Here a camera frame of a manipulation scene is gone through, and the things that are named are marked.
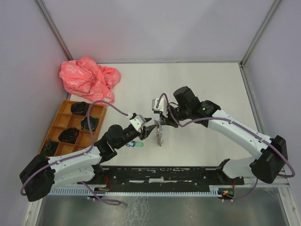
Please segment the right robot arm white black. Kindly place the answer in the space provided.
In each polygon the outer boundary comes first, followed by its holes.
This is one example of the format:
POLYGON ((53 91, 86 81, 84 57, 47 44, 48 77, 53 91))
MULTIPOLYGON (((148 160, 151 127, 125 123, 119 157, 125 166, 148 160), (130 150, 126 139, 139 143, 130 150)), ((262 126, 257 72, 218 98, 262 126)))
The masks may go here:
POLYGON ((216 172, 219 183, 227 184, 233 178, 255 176, 264 183, 272 184, 280 175, 288 161, 283 137, 270 137, 241 124, 214 102, 200 101, 187 86, 176 90, 174 97, 176 107, 171 106, 163 95, 152 101, 152 110, 160 115, 161 125, 177 128, 182 126, 181 121, 201 124, 223 134, 250 154, 248 158, 225 159, 216 172))

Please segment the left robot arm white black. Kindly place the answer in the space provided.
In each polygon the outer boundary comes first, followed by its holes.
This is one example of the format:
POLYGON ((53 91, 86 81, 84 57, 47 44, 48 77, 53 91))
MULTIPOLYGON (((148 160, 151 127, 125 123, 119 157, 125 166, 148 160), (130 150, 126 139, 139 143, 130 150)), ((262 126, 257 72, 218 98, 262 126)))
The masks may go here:
POLYGON ((116 150, 134 139, 146 139, 156 127, 155 124, 139 126, 138 123, 140 120, 135 118, 125 129, 114 124, 96 143, 70 154, 57 157, 36 155, 19 175, 22 182, 20 194, 34 202, 61 186, 102 182, 104 172, 100 164, 115 157, 116 150))

